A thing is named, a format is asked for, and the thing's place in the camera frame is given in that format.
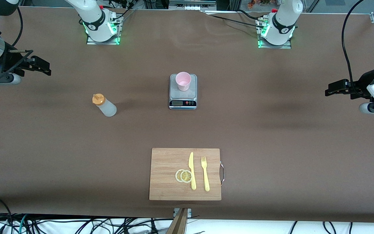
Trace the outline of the translucent sauce bottle orange cap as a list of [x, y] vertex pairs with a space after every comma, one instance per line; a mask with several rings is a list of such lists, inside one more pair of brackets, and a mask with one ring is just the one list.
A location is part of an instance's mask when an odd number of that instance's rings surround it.
[[112, 117], [117, 113], [116, 106], [110, 102], [103, 94], [94, 94], [92, 103], [95, 104], [107, 117]]

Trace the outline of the pink plastic cup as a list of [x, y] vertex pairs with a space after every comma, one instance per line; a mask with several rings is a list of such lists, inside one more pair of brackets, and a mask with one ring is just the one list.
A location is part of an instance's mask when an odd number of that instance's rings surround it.
[[191, 80], [191, 75], [188, 72], [180, 72], [176, 74], [175, 77], [178, 89], [181, 91], [187, 91], [189, 89]]

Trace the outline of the brown table cover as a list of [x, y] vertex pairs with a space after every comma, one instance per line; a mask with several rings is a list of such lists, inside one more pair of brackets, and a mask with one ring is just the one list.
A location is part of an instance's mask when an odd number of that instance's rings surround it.
[[[0, 199], [15, 213], [374, 222], [374, 115], [325, 97], [347, 78], [343, 14], [303, 14], [291, 49], [199, 11], [127, 14], [120, 45], [87, 45], [74, 9], [23, 7], [19, 49], [50, 63], [0, 85]], [[169, 78], [197, 76], [195, 110]], [[103, 94], [116, 108], [92, 103]], [[220, 201], [150, 201], [152, 148], [217, 148]]]

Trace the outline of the small orange red items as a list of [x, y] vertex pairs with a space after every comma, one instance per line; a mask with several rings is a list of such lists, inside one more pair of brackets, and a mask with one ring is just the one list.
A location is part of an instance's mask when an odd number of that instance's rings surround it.
[[248, 9], [252, 9], [254, 6], [268, 6], [276, 4], [276, 0], [249, 0], [247, 3]]

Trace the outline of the silver digital kitchen scale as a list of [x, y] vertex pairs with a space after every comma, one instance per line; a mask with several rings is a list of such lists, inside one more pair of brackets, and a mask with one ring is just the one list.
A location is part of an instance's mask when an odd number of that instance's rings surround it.
[[169, 78], [168, 107], [172, 110], [195, 110], [198, 105], [197, 76], [190, 74], [191, 82], [189, 89], [181, 91], [176, 83], [176, 74]]

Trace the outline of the yellow plastic fork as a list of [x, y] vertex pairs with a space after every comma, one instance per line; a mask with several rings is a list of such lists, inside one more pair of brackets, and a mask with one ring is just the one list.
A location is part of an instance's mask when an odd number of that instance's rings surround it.
[[209, 178], [207, 174], [207, 160], [206, 157], [201, 157], [201, 166], [203, 169], [203, 181], [204, 181], [204, 189], [206, 192], [210, 191], [210, 184], [209, 184]]

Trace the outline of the wooden cutting board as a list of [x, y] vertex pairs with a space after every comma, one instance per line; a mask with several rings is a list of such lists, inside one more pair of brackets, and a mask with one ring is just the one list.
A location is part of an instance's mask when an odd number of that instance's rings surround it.
[[[175, 173], [179, 169], [189, 170], [190, 153], [193, 152], [196, 190], [190, 183], [178, 182]], [[204, 189], [201, 157], [207, 160], [210, 191]], [[220, 150], [200, 148], [153, 148], [150, 166], [151, 201], [220, 201]]]

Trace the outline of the grey power strip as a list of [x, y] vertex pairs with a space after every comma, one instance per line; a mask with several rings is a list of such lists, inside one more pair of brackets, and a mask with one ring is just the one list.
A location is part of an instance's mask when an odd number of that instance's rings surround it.
[[216, 11], [217, 2], [216, 0], [168, 0], [168, 9]]

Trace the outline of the yellow plastic knife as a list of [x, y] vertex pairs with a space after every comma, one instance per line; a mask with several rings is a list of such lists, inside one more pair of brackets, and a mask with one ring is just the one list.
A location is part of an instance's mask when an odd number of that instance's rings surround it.
[[193, 152], [190, 153], [188, 166], [189, 166], [190, 171], [191, 171], [191, 182], [190, 182], [191, 189], [196, 190], [196, 180], [195, 180], [194, 164], [193, 164]]

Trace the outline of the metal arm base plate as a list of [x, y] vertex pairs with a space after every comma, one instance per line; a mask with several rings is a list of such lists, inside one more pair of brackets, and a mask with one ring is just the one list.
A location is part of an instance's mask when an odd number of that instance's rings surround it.
[[108, 40], [96, 41], [90, 35], [87, 29], [85, 33], [87, 35], [86, 44], [87, 45], [119, 45], [121, 40], [121, 33], [123, 29], [123, 17], [120, 17], [112, 22], [107, 22], [102, 29], [102, 33], [110, 36]]
[[292, 33], [288, 37], [288, 40], [286, 41], [286, 43], [282, 45], [274, 45], [266, 40], [264, 36], [265, 34], [267, 34], [267, 32], [270, 29], [269, 19], [267, 15], [264, 15], [263, 17], [258, 17], [258, 19], [255, 20], [255, 23], [257, 26], [262, 26], [262, 28], [257, 28], [258, 48], [270, 48], [270, 49], [291, 49], [292, 48], [291, 46]]

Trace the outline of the wooden post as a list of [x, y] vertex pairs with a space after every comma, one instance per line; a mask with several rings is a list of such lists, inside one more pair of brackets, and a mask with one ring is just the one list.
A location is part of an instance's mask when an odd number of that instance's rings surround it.
[[171, 222], [171, 225], [165, 234], [185, 234], [188, 221], [187, 215], [188, 211], [186, 210], [186, 208], [181, 208], [177, 216]]

